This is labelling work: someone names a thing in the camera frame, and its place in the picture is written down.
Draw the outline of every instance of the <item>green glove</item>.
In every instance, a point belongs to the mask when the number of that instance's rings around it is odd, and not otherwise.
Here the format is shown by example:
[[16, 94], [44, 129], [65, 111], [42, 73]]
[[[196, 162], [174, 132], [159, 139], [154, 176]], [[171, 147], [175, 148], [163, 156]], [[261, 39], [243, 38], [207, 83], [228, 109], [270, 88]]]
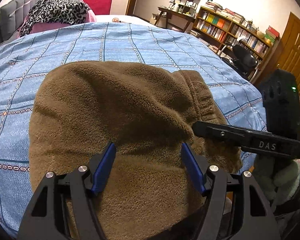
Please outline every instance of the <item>green glove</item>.
[[266, 198], [273, 201], [275, 206], [281, 205], [290, 200], [298, 189], [300, 163], [295, 160], [257, 155], [253, 176]]

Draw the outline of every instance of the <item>book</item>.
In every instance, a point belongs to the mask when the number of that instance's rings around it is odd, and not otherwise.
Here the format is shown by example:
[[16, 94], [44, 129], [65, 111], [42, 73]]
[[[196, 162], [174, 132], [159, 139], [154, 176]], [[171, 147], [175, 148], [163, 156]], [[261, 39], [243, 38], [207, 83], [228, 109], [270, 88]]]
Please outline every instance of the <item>book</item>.
[[213, 14], [209, 14], [207, 18], [207, 22], [212, 22], [213, 18], [214, 18]]
[[274, 34], [276, 37], [280, 36], [280, 33], [277, 32], [274, 28], [272, 28], [271, 26], [268, 27], [267, 29], [268, 31], [270, 31], [272, 34]]
[[212, 10], [212, 11], [216, 11], [217, 9], [218, 9], [218, 6], [217, 5], [215, 5], [215, 6], [213, 6], [213, 5], [209, 5], [209, 4], [204, 4], [204, 5], [202, 5], [202, 7], [203, 8], [206, 8], [206, 9], [208, 9], [208, 10]]
[[266, 34], [268, 35], [268, 36], [270, 36], [272, 39], [276, 39], [277, 37], [271, 32], [271, 31], [269, 31], [268, 29], [266, 29]]
[[217, 22], [217, 26], [219, 26], [220, 28], [222, 28], [224, 26], [224, 24], [225, 24], [225, 20], [223, 20], [221, 18]]
[[206, 19], [206, 17], [207, 17], [207, 15], [208, 15], [208, 13], [207, 12], [205, 12], [204, 14], [203, 14], [203, 16], [202, 16], [202, 19]]
[[216, 6], [218, 6], [218, 9], [222, 9], [222, 6], [220, 4], [213, 2], [213, 1], [207, 1], [206, 4], [212, 5], [212, 6], [216, 5]]
[[242, 33], [242, 31], [243, 30], [241, 28], [238, 28], [238, 30], [237, 30], [237, 32], [236, 32], [236, 34], [234, 36], [236, 36], [237, 38], [239, 38], [240, 35], [241, 35], [241, 33]]
[[190, 34], [192, 34], [192, 35], [194, 35], [194, 36], [196, 36], [196, 37], [197, 37], [198, 35], [200, 35], [199, 33], [197, 33], [197, 32], [194, 31], [194, 30], [191, 30], [191, 31], [190, 31]]
[[213, 32], [214, 32], [215, 27], [213, 25], [211, 25], [211, 30], [210, 30], [210, 35], [212, 36]]
[[210, 26], [210, 24], [208, 24], [208, 23], [205, 23], [205, 24], [204, 24], [204, 27], [203, 27], [203, 31], [204, 31], [204, 32], [207, 32], [207, 31], [208, 31], [208, 28], [209, 28], [209, 26]]
[[227, 13], [229, 13], [229, 14], [231, 14], [231, 15], [234, 15], [234, 12], [231, 11], [231, 10], [229, 10], [228, 8], [226, 8], [225, 10], [226, 10]]
[[196, 28], [197, 28], [197, 29], [200, 29], [199, 27], [200, 27], [200, 25], [201, 25], [201, 22], [202, 22], [201, 20], [199, 20], [199, 21], [197, 22], [197, 25], [196, 25]]
[[219, 18], [218, 17], [214, 17], [212, 23], [215, 24], [215, 25], [217, 25], [218, 21], [219, 21]]
[[244, 20], [244, 17], [242, 15], [238, 14], [238, 13], [234, 13], [234, 16], [239, 18], [239, 19]]
[[225, 34], [226, 34], [226, 33], [223, 32], [222, 35], [221, 35], [221, 37], [219, 38], [219, 40], [220, 40], [221, 42], [223, 42], [223, 40], [224, 40], [224, 38], [225, 38]]
[[219, 36], [219, 30], [217, 30], [216, 32], [214, 32], [212, 36], [215, 37], [215, 38], [217, 39], [218, 36]]
[[224, 30], [226, 30], [226, 31], [227, 31], [227, 30], [228, 30], [228, 28], [229, 28], [229, 25], [230, 25], [230, 24], [229, 24], [229, 22], [226, 22], [226, 21], [225, 21], [225, 24], [223, 25], [223, 27], [222, 27], [222, 28], [223, 28]]
[[271, 42], [274, 43], [275, 39], [271, 37], [269, 34], [266, 33], [265, 38], [271, 40]]
[[233, 18], [233, 21], [234, 21], [235, 23], [237, 23], [237, 24], [241, 24], [241, 23], [242, 23], [242, 21], [243, 21], [243, 19], [240, 19], [240, 18], [234, 17], [234, 18]]
[[213, 30], [213, 32], [212, 32], [212, 36], [213, 37], [215, 37], [215, 36], [217, 36], [217, 32], [218, 32], [219, 30], [218, 30], [218, 28], [215, 28], [214, 30]]
[[251, 46], [253, 49], [256, 47], [257, 42], [258, 42], [258, 39], [256, 38], [256, 40], [254, 41], [254, 43]]
[[212, 30], [212, 25], [209, 26], [209, 28], [207, 30], [207, 34], [210, 34], [211, 30]]

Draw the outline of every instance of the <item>bed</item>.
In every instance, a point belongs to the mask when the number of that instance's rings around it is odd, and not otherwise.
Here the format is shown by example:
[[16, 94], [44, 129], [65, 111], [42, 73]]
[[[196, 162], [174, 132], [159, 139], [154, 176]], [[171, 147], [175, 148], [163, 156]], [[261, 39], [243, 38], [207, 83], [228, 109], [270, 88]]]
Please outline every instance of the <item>bed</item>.
[[[0, 223], [16, 236], [32, 196], [28, 125], [34, 96], [49, 71], [82, 60], [140, 62], [174, 72], [195, 70], [229, 125], [266, 130], [261, 94], [189, 34], [141, 19], [100, 16], [95, 23], [24, 36], [0, 46]], [[243, 167], [254, 154], [242, 152]]]

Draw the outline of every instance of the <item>shelf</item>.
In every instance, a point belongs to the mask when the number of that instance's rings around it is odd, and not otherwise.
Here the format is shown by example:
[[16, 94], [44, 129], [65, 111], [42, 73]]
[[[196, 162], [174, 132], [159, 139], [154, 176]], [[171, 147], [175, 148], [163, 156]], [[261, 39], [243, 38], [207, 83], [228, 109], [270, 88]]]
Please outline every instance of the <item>shelf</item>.
[[258, 57], [262, 58], [263, 59], [263, 56], [261, 56], [258, 52], [256, 52], [253, 48], [251, 48], [249, 45], [247, 45], [247, 43], [241, 41], [241, 43], [244, 45], [244, 46], [247, 46], [249, 49], [251, 49], [253, 51], [253, 53], [257, 54]]
[[234, 37], [235, 39], [237, 39], [238, 37], [236, 37], [234, 34], [232, 33], [228, 33], [230, 36]]
[[227, 20], [227, 21], [229, 21], [229, 22], [232, 22], [232, 20], [229, 19], [227, 16], [224, 16], [224, 15], [222, 15], [222, 14], [219, 14], [219, 13], [217, 13], [216, 11], [214, 11], [214, 10], [212, 10], [212, 9], [208, 9], [208, 8], [203, 7], [203, 6], [201, 6], [200, 8], [201, 8], [202, 10], [206, 11], [206, 12], [209, 12], [209, 13], [212, 13], [212, 14], [215, 14], [215, 15], [218, 15], [219, 17], [221, 17], [221, 18], [223, 18], [223, 19], [225, 19], [225, 20]]
[[194, 8], [192, 8], [191, 6], [186, 6], [186, 5], [182, 5], [182, 4], [179, 4], [179, 6], [188, 7], [188, 8], [190, 8], [190, 9], [193, 9], [193, 10], [194, 10]]
[[208, 23], [208, 24], [211, 24], [211, 25], [217, 27], [218, 29], [220, 29], [220, 30], [222, 30], [222, 31], [224, 31], [224, 32], [227, 32], [227, 31], [225, 31], [224, 29], [222, 29], [221, 27], [215, 25], [214, 23], [208, 22], [208, 21], [204, 20], [204, 19], [201, 18], [201, 17], [197, 17], [197, 18], [200, 19], [200, 20], [203, 20], [204, 22], [206, 22], [206, 23]]
[[255, 36], [259, 41], [262, 41], [262, 43], [264, 43], [266, 46], [271, 47], [271, 45], [269, 45], [268, 43], [265, 42], [265, 40], [259, 38], [256, 34], [254, 34], [251, 30], [249, 30], [248, 28], [242, 26], [239, 23], [233, 22], [234, 24], [238, 25], [240, 28], [244, 29], [245, 31], [247, 31], [248, 33], [252, 34], [253, 36]]
[[205, 33], [203, 30], [200, 30], [200, 29], [198, 29], [198, 28], [196, 28], [196, 27], [193, 27], [193, 28], [196, 29], [196, 30], [198, 30], [199, 32], [204, 33], [205, 35], [207, 35], [207, 36], [209, 36], [209, 37], [215, 39], [216, 41], [218, 41], [218, 42], [221, 43], [222, 45], [224, 45], [224, 43], [223, 43], [222, 41], [219, 41], [217, 38], [213, 37], [212, 35], [210, 35], [210, 34], [208, 34], [208, 33]]

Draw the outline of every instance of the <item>brown towel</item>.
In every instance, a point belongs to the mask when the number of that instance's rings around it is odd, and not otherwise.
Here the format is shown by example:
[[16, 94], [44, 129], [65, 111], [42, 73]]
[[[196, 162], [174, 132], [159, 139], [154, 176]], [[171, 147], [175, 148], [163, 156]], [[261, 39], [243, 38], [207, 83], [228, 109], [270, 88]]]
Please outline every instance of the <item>brown towel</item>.
[[197, 120], [226, 121], [196, 71], [169, 73], [139, 63], [74, 62], [51, 71], [30, 119], [30, 180], [71, 172], [107, 141], [117, 157], [96, 212], [109, 240], [145, 239], [195, 212], [202, 198], [181, 164], [181, 143], [226, 171], [238, 148], [194, 136]]

